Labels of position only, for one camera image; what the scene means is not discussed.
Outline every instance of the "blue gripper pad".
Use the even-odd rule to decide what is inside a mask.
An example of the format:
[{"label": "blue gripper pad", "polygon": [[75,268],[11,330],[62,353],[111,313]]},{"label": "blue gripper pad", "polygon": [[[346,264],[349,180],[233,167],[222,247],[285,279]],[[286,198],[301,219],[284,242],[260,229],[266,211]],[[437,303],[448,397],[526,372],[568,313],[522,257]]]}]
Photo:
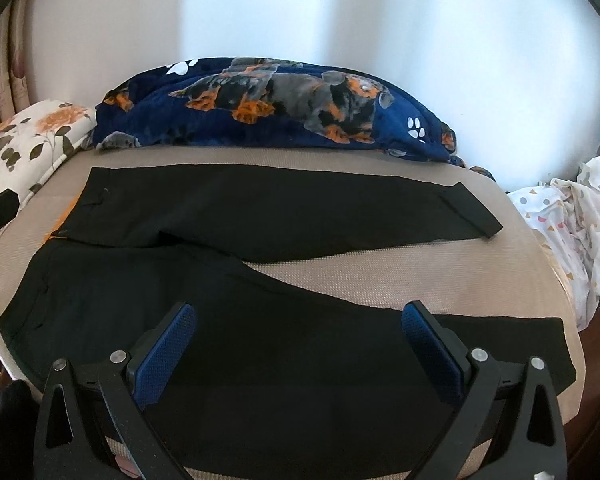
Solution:
[{"label": "blue gripper pad", "polygon": [[195,330],[196,311],[185,303],[136,368],[133,396],[140,410],[158,402]]},{"label": "blue gripper pad", "polygon": [[458,407],[464,399],[462,373],[440,338],[413,303],[402,310],[402,331],[440,400]]}]

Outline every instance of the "orange flower print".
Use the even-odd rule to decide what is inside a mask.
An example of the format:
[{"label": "orange flower print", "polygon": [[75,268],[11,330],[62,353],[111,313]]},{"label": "orange flower print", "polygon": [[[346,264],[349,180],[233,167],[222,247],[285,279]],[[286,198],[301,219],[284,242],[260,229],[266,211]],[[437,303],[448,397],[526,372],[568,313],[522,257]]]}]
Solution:
[{"label": "orange flower print", "polygon": [[0,123],[0,135],[5,134],[6,132],[13,130],[16,127],[15,124],[11,124],[12,120],[13,118]]},{"label": "orange flower print", "polygon": [[87,108],[78,105],[67,105],[55,112],[47,114],[36,123],[36,131],[39,134],[48,131],[54,131],[67,124],[73,124],[78,119],[84,117]]}]

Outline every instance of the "black cloth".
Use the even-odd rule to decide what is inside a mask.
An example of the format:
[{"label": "black cloth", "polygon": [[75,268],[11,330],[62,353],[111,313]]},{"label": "black cloth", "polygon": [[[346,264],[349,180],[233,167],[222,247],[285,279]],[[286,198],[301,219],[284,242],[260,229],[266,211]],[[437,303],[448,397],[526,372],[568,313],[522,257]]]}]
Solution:
[{"label": "black cloth", "polygon": [[492,237],[502,225],[462,184],[238,164],[93,168],[57,236],[109,247],[175,237],[281,262]]},{"label": "black cloth", "polygon": [[[390,200],[399,202],[394,196],[385,196],[385,203],[379,199],[386,178],[361,176],[366,194],[356,194],[359,213],[347,214],[337,200],[330,211],[327,191],[323,196],[308,184],[320,181],[320,189],[333,190],[332,177],[339,179],[339,174],[248,166],[239,168],[241,178],[249,179],[250,171],[256,179],[261,175],[260,188],[242,186],[236,194],[236,181],[216,173],[237,169],[177,167],[173,171],[181,172],[185,183],[193,182],[193,173],[198,178],[199,192],[193,184],[183,185],[180,198],[171,189],[159,192],[168,183],[159,178],[164,168],[94,170],[58,232],[80,241],[49,240],[0,318],[12,355],[41,388],[59,356],[87,364],[114,350],[130,351],[176,301],[184,300],[198,314],[196,334],[160,401],[145,411],[181,463],[262,480],[372,478],[413,468],[445,427],[451,408],[438,399],[405,340],[400,312],[279,282],[234,255],[292,259],[294,251],[306,250],[304,244],[323,254],[304,231],[318,224],[314,199],[324,225],[318,240],[327,234],[339,237],[328,250],[349,250],[359,240],[374,247],[380,242],[373,238],[378,225],[365,222],[374,216],[370,208],[381,207],[390,216]],[[189,170],[193,173],[186,178]],[[288,179],[283,189],[293,190],[296,202],[303,203],[301,215],[278,210],[271,198],[281,190],[281,174]],[[318,175],[322,179],[313,180]],[[453,189],[427,186],[439,193]],[[196,200],[189,199],[191,193]],[[245,200],[232,204],[241,196]],[[265,206],[269,216],[259,212]],[[418,207],[426,210],[422,202]],[[408,208],[396,211],[410,214]],[[251,214],[259,215],[260,222]],[[417,214],[426,222],[423,213]],[[442,224],[443,232],[452,232],[456,224],[473,228],[464,217],[446,214],[451,220]],[[355,221],[338,224],[344,218]],[[277,227],[283,221],[290,224]],[[384,242],[391,244],[391,232],[404,242],[401,222],[384,227]],[[205,240],[196,238],[197,229]],[[232,229],[250,239],[222,250],[203,245],[222,242],[223,230],[233,240],[227,232]],[[469,348],[482,346],[497,359],[525,362],[531,355],[542,356],[558,392],[575,380],[560,319],[438,319]],[[493,434],[496,415],[494,410],[480,442]]]}]

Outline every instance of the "floral fabric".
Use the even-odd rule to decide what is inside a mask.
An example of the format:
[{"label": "floral fabric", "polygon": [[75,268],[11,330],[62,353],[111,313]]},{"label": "floral fabric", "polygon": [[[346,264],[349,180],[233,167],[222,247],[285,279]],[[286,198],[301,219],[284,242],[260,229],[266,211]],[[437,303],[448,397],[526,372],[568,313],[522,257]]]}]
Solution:
[{"label": "floral fabric", "polygon": [[31,105],[0,124],[0,193],[16,192],[22,209],[95,126],[95,110],[62,101]]}]

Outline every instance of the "white paw print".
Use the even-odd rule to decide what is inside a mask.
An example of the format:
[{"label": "white paw print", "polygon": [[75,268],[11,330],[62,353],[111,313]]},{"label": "white paw print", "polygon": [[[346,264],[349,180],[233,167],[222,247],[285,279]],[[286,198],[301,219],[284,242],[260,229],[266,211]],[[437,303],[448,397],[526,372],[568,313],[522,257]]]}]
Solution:
[{"label": "white paw print", "polygon": [[167,68],[169,69],[167,71],[167,74],[178,74],[178,75],[185,75],[190,66],[194,66],[196,63],[198,62],[197,59],[192,59],[191,61],[189,61],[189,63],[187,64],[186,61],[181,61],[179,63],[176,63],[175,65],[167,65]]},{"label": "white paw print", "polygon": [[424,142],[422,137],[424,137],[424,128],[420,127],[420,119],[419,118],[411,118],[407,119],[407,126],[409,127],[409,135],[414,139],[418,139],[420,142]]}]

